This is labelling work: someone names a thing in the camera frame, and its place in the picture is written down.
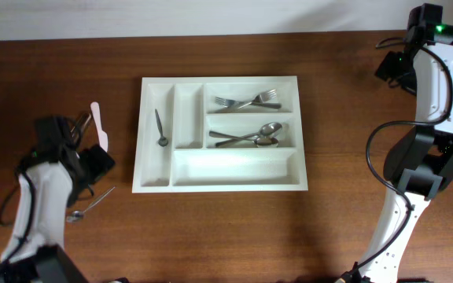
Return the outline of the pink plastic knife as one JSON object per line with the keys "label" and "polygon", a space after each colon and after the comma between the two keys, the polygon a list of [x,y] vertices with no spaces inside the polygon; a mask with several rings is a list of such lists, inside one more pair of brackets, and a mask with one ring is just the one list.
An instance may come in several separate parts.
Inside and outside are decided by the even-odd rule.
{"label": "pink plastic knife", "polygon": [[90,110],[92,113],[92,117],[94,119],[94,124],[96,126],[96,131],[98,133],[98,141],[101,148],[108,152],[109,150],[109,138],[107,133],[104,131],[101,123],[101,111],[100,105],[94,101],[90,104]]}

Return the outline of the metal tongs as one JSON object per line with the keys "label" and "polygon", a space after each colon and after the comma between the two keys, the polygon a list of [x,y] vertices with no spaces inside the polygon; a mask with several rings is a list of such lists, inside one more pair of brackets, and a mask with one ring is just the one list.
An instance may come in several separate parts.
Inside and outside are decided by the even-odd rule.
{"label": "metal tongs", "polygon": [[87,128],[90,126],[92,115],[89,112],[81,112],[79,116],[72,122],[70,130],[72,140],[75,144],[79,144],[83,139]]}

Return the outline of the small metal teaspoon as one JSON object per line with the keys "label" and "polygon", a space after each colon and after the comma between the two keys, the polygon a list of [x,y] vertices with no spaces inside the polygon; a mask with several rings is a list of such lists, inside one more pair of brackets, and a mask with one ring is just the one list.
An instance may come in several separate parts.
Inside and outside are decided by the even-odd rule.
{"label": "small metal teaspoon", "polygon": [[90,202],[89,205],[85,209],[83,209],[81,211],[73,211],[70,214],[66,215],[65,221],[69,222],[69,223],[74,223],[74,222],[79,222],[79,221],[83,220],[85,214],[89,210],[94,208],[97,204],[102,202],[115,188],[116,188],[116,186],[113,186],[110,189],[107,189],[105,192],[103,192],[103,194],[101,194],[95,200]]}
{"label": "small metal teaspoon", "polygon": [[157,111],[156,108],[154,109],[154,112],[155,112],[155,117],[156,117],[156,122],[157,122],[157,129],[158,129],[159,134],[160,134],[160,137],[159,137],[157,143],[161,147],[166,147],[168,145],[168,143],[169,143],[169,140],[164,136],[163,126],[162,126],[162,123],[161,123],[161,120],[160,120],[160,115],[159,115],[159,112]]}

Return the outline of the metal fork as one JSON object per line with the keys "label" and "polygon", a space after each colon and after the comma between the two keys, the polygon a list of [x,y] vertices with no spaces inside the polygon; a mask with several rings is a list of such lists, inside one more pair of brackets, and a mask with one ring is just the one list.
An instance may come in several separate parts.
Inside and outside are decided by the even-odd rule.
{"label": "metal fork", "polygon": [[260,106],[260,107],[265,107],[265,108],[279,109],[279,108],[281,108],[280,104],[268,103],[269,100],[271,100],[272,98],[275,98],[275,97],[277,97],[276,90],[264,91],[264,92],[256,95],[251,101],[244,101],[238,105],[235,105],[234,108],[244,108],[249,105],[255,105],[255,106]]}
{"label": "metal fork", "polygon": [[214,97],[214,102],[226,108],[244,108],[251,105],[272,109],[280,109],[282,107],[282,105],[279,103],[268,103],[266,101],[261,101],[259,98],[247,101],[236,101],[222,97]]}

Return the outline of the metal spoon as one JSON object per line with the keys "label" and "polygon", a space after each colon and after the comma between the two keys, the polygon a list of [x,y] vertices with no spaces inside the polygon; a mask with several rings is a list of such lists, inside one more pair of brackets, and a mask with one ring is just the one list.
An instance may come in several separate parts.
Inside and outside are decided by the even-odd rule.
{"label": "metal spoon", "polygon": [[213,130],[209,131],[209,136],[213,138],[225,138],[226,141],[215,143],[216,148],[233,145],[235,142],[251,142],[256,147],[277,147],[279,141],[276,136],[282,131],[283,126],[278,122],[263,125],[256,133],[247,134],[241,137],[222,134]]}
{"label": "metal spoon", "polygon": [[279,146],[279,140],[277,138],[270,138],[270,137],[264,137],[264,136],[259,136],[257,134],[255,135],[249,135],[245,137],[238,137],[238,136],[233,136],[229,134],[223,134],[219,133],[217,131],[210,130],[209,131],[209,136],[212,138],[227,138],[227,141],[221,141],[217,142],[215,144],[215,147],[223,147],[227,145],[233,145],[236,142],[250,142],[254,144],[258,148],[275,148]]}

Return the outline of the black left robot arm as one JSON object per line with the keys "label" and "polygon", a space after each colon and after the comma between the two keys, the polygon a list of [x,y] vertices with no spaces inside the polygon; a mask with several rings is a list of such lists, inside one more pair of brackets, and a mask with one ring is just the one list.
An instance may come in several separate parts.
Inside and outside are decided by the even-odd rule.
{"label": "black left robot arm", "polygon": [[94,118],[99,142],[79,151],[80,123],[64,116],[35,121],[37,143],[15,169],[20,201],[2,253],[0,282],[85,282],[64,251],[66,211],[115,165],[108,135]]}

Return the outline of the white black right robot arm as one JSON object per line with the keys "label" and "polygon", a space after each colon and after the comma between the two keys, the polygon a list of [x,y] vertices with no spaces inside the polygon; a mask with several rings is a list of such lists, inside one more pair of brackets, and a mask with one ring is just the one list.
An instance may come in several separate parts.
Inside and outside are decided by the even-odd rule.
{"label": "white black right robot arm", "polygon": [[442,6],[417,6],[409,14],[405,36],[376,45],[403,47],[389,52],[375,75],[391,88],[413,94],[416,116],[383,123],[372,132],[410,128],[389,150],[383,172],[372,173],[386,187],[385,202],[367,251],[340,282],[396,282],[417,221],[453,180],[453,25],[444,24],[442,16]]}

